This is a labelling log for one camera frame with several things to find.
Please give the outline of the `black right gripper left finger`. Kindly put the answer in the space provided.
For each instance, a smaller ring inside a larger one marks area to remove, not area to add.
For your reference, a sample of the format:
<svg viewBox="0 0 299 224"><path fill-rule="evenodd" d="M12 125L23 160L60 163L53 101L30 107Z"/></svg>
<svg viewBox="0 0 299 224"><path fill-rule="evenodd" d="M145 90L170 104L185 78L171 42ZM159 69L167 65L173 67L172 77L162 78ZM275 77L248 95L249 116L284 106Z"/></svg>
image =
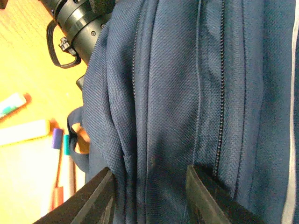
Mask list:
<svg viewBox="0 0 299 224"><path fill-rule="evenodd" d="M111 224L114 219L114 175L105 167L76 194L36 224Z"/></svg>

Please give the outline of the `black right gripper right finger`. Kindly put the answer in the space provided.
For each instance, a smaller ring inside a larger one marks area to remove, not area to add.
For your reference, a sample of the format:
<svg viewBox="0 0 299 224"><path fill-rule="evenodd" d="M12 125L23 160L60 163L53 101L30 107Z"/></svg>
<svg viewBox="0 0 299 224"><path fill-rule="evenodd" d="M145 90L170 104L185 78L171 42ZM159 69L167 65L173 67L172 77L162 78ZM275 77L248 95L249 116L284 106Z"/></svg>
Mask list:
<svg viewBox="0 0 299 224"><path fill-rule="evenodd" d="M187 167L185 189L191 224L264 223L233 200L198 166Z"/></svg>

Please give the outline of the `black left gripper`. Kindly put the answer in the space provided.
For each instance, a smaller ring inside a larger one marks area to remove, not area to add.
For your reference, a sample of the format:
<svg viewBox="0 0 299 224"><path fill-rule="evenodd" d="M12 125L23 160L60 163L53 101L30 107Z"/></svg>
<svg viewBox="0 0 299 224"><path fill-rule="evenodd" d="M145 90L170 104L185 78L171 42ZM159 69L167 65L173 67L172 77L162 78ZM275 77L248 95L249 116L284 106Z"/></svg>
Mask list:
<svg viewBox="0 0 299 224"><path fill-rule="evenodd" d="M53 64L68 69L84 61L89 63L95 43L111 17L114 0L42 0L52 21L46 28L46 40ZM61 64L55 52L53 34L56 26L62 30L59 48L74 57L74 61Z"/></svg>

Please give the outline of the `navy blue backpack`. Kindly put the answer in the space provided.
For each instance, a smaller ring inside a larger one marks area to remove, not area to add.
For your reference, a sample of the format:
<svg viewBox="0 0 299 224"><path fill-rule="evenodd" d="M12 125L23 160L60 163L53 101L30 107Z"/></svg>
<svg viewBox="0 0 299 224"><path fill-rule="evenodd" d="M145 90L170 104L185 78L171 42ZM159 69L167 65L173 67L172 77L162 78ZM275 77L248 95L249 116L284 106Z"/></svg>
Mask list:
<svg viewBox="0 0 299 224"><path fill-rule="evenodd" d="M115 224L189 223L189 165L265 223L298 223L298 29L296 0L116 3L68 117L87 179L115 175Z"/></svg>

